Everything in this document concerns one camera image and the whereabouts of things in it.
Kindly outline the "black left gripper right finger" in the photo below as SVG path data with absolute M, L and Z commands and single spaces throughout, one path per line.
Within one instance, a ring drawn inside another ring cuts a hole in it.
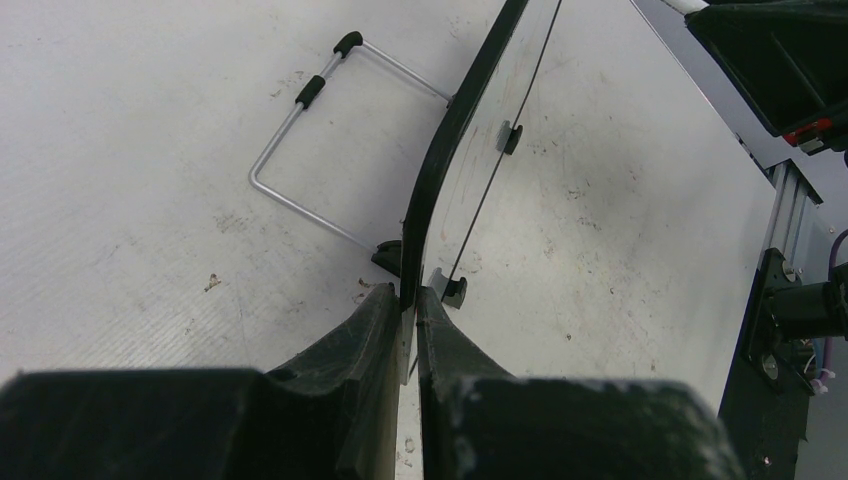
M 717 415 L 673 381 L 519 378 L 416 296 L 428 479 L 741 479 Z

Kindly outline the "black framed whiteboard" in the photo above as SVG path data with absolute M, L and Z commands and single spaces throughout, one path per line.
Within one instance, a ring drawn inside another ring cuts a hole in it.
M 520 142 L 520 121 L 559 11 L 559 1 L 508 1 L 485 36 L 424 155 L 401 237 L 373 263 L 399 278 L 400 321 L 392 373 L 405 385 L 417 358 L 421 288 L 460 306 L 462 259 L 501 161 Z

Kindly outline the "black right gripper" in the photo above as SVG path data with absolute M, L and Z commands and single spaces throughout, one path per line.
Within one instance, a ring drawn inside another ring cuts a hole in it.
M 798 279 L 776 247 L 758 262 L 719 408 L 748 479 L 791 479 L 810 401 L 836 373 L 847 337 L 847 261 L 825 280 Z

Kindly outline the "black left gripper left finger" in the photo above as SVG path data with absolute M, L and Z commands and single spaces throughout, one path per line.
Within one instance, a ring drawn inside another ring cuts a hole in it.
M 1 391 L 5 479 L 391 479 L 399 300 L 375 286 L 283 365 L 52 371 Z

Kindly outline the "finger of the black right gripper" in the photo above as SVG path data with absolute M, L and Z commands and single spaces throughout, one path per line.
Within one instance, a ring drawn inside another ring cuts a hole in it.
M 846 2 L 711 1 L 685 26 L 772 136 L 846 131 Z

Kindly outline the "white marker pen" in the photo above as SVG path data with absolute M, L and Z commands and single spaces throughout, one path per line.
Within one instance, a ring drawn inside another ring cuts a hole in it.
M 662 0 L 662 2 L 681 15 L 701 11 L 709 6 L 704 0 Z

